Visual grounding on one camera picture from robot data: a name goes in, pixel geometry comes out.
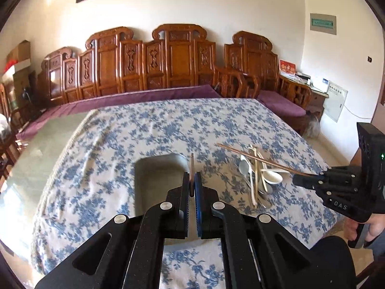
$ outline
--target silver screw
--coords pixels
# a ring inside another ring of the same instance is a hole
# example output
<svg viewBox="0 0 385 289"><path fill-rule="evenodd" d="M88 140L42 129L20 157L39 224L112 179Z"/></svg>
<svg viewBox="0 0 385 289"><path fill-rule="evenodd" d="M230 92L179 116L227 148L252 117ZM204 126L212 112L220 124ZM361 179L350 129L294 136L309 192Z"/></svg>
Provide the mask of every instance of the silver screw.
<svg viewBox="0 0 385 289"><path fill-rule="evenodd" d="M262 215L259 217L259 221L260 221L261 223L267 224L267 223L270 223L270 222L271 222L271 217L270 217L270 215L262 214Z"/></svg>
<svg viewBox="0 0 385 289"><path fill-rule="evenodd" d="M161 205L160 205L160 208L163 209L163 210L169 210L170 208L172 208L173 205L172 203L170 202L163 202Z"/></svg>
<svg viewBox="0 0 385 289"><path fill-rule="evenodd" d="M120 214L120 215L116 215L115 218L114 218L114 222L117 223L117 224L122 224L126 221L126 216Z"/></svg>
<svg viewBox="0 0 385 289"><path fill-rule="evenodd" d="M225 208L225 204L223 202L214 202L212 207L216 210L222 210Z"/></svg>

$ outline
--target human hand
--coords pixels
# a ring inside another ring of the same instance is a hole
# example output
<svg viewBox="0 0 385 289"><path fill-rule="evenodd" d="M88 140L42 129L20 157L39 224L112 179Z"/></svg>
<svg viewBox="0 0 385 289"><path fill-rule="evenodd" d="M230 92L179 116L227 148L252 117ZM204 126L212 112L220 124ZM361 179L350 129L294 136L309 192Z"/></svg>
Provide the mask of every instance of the human hand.
<svg viewBox="0 0 385 289"><path fill-rule="evenodd" d="M372 214L369 220L366 222L367 224L371 224L369 228L369 232L365 238L365 241L370 242L373 241L376 237L378 237L385 229L385 214ZM356 221L346 218L345 225L343 227L344 236L348 240L354 241L357 238L357 228L359 223Z"/></svg>

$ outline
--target purple cushion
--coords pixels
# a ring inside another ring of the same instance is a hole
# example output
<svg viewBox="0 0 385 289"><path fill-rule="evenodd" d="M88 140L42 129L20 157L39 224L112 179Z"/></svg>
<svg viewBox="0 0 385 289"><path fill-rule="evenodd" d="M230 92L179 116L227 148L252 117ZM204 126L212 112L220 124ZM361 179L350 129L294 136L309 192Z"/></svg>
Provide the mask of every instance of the purple cushion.
<svg viewBox="0 0 385 289"><path fill-rule="evenodd" d="M119 93L105 97L72 102L47 110L37 120L31 122L21 133L17 134L16 138L19 140L30 140L37 134L39 129L41 129L46 124L46 122L52 118L59 118L61 116L88 112L101 107L150 101L202 98L207 99L220 97L221 96L210 85L203 85L184 88Z"/></svg>
<svg viewBox="0 0 385 289"><path fill-rule="evenodd" d="M261 90L258 100L279 117L301 117L306 115L306 111L303 108L290 102L275 91Z"/></svg>

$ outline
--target white access panel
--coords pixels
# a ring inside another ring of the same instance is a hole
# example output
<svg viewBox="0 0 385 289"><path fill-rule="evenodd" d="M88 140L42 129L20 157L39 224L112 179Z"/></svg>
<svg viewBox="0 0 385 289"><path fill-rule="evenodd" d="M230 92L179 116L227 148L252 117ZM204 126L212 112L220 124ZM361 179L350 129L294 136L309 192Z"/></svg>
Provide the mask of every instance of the white access panel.
<svg viewBox="0 0 385 289"><path fill-rule="evenodd" d="M335 122L338 122L338 118L340 117L342 108L345 104L346 96L348 95L348 90L330 82L328 95L329 98L325 99L325 102L323 103L323 107L325 108L324 113Z"/></svg>

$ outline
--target floral tablecloth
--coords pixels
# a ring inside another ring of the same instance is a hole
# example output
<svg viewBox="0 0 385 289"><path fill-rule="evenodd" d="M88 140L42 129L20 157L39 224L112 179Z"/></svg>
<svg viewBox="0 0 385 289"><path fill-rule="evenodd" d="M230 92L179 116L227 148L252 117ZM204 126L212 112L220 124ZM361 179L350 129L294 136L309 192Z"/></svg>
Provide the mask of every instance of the floral tablecloth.
<svg viewBox="0 0 385 289"><path fill-rule="evenodd" d="M63 150L35 216L31 258L46 274L119 213L135 216L134 164L143 157L194 153L205 186L240 212L271 214L312 247L336 222L314 192L284 175L269 196L273 207L254 208L242 176L230 168L237 155L215 146L247 150L303 172L327 165L307 142L256 100L170 100L91 111ZM161 288L225 288L219 240L166 246Z"/></svg>

